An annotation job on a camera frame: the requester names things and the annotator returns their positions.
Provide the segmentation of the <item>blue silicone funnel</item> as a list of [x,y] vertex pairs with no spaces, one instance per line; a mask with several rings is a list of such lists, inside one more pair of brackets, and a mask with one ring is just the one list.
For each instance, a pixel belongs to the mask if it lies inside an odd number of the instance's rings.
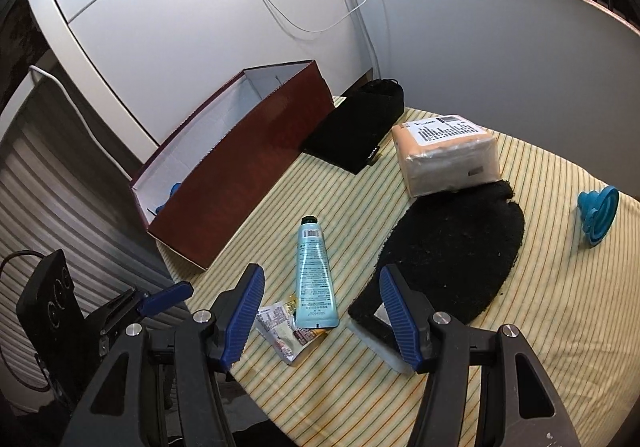
[[620,201],[620,192],[613,186],[606,186],[600,192],[581,192],[577,207],[582,222],[582,232],[591,247],[599,245],[610,230]]

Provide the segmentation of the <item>blue cloth in box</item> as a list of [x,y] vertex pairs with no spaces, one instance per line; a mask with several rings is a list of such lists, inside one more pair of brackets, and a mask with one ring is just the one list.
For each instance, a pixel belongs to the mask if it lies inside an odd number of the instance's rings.
[[174,196],[175,193],[177,193],[177,190],[180,188],[180,186],[181,186],[180,182],[175,183],[174,185],[171,186],[171,189],[169,190],[169,194],[168,194],[167,199],[162,204],[160,204],[159,206],[157,206],[155,208],[155,210],[154,210],[154,214],[155,215],[157,215],[158,213],[160,213],[160,211],[163,210],[163,208],[166,206],[166,204],[168,204],[168,201],[171,199],[171,197]]

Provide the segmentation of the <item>small snack packet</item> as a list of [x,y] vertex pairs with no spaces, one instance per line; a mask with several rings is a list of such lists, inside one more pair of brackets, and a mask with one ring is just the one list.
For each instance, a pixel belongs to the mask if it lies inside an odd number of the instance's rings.
[[258,309],[255,326],[288,366],[299,365],[328,334],[324,329],[298,328],[295,321],[296,297],[291,294]]

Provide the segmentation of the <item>white ribbed radiator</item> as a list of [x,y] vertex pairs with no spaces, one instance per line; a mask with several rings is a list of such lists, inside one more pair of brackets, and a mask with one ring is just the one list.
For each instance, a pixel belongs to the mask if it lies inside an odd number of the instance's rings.
[[[19,411],[52,401],[15,315],[38,253],[65,253],[81,311],[171,278],[129,189],[136,158],[59,64],[30,65],[1,123],[1,389]],[[12,252],[26,256],[9,259]]]

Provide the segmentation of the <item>dark red cardboard box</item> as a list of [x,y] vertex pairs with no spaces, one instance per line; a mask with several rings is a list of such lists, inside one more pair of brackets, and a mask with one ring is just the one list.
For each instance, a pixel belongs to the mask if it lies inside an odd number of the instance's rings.
[[[183,259],[209,267],[333,108],[313,60],[235,74],[131,181],[145,230]],[[155,215],[178,182],[177,193]]]

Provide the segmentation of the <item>yellow striped tablecloth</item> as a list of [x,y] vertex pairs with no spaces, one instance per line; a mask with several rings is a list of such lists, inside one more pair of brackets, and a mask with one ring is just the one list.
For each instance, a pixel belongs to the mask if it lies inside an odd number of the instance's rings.
[[[580,228],[577,197],[602,184],[581,167],[515,137],[497,138],[500,167],[524,214],[524,237],[508,274],[477,259],[498,237],[457,195],[428,198],[410,225],[421,262],[412,279],[427,285],[439,311],[496,329],[514,323],[547,370],[582,445],[604,446],[639,396],[639,204],[621,196],[613,225],[595,247]],[[247,264],[262,265],[265,304],[295,290],[299,221],[314,215],[326,238],[340,311],[370,280],[384,242],[408,213],[395,148],[349,174],[300,156],[224,251],[199,269],[168,249],[170,274],[193,285],[188,308],[213,302]],[[288,366],[258,333],[232,369],[252,400],[301,446],[402,446],[425,386],[401,375],[346,326],[330,331],[298,365]]]

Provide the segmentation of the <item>light blue cream tube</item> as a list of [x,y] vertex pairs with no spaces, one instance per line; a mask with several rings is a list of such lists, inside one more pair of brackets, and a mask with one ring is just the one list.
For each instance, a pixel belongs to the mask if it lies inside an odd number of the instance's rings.
[[334,329],[340,324],[326,245],[314,215],[304,216],[298,229],[295,297],[298,328]]

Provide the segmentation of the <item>black fuzzy glove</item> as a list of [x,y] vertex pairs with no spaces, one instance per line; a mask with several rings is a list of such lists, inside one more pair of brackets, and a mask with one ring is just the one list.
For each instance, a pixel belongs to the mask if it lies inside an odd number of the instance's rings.
[[524,229],[523,210],[506,181],[416,198],[384,242],[348,314],[357,320],[374,314],[382,304],[381,269],[394,264],[436,311],[469,325],[509,276]]

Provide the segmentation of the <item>beige parcel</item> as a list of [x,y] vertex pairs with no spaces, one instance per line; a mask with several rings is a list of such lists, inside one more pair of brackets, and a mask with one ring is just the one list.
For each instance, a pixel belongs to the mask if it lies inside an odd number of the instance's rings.
[[501,178],[497,137],[458,115],[402,122],[392,136],[411,198]]

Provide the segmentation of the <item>black fabric pouch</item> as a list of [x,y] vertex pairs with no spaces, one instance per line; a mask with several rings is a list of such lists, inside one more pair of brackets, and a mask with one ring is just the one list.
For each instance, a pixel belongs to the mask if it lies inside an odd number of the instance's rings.
[[358,174],[378,153],[404,110],[404,89],[395,79],[370,81],[335,107],[300,150]]

